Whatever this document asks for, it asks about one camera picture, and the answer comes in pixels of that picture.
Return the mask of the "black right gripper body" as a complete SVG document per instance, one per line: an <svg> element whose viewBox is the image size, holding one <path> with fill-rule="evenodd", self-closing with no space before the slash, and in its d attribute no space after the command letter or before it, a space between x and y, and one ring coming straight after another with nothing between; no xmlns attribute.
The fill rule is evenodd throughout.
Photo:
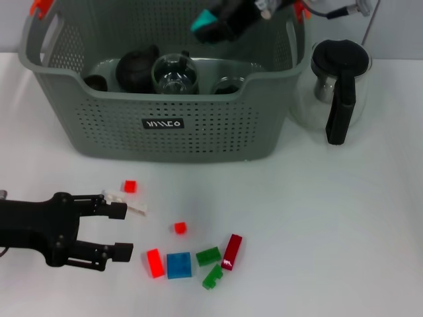
<svg viewBox="0 0 423 317"><path fill-rule="evenodd" d="M245 23L248 28L263 16L271 18L281 6L281 1L232 1L230 17L219 20L226 23Z"/></svg>

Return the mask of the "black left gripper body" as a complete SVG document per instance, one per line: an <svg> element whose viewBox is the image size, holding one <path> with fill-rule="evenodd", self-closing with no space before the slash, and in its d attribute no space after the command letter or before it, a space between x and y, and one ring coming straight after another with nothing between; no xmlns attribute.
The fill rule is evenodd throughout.
<svg viewBox="0 0 423 317"><path fill-rule="evenodd" d="M77 240L80 216L65 193L42 202L2 199L1 247L35 250L49 266L64 266Z"/></svg>

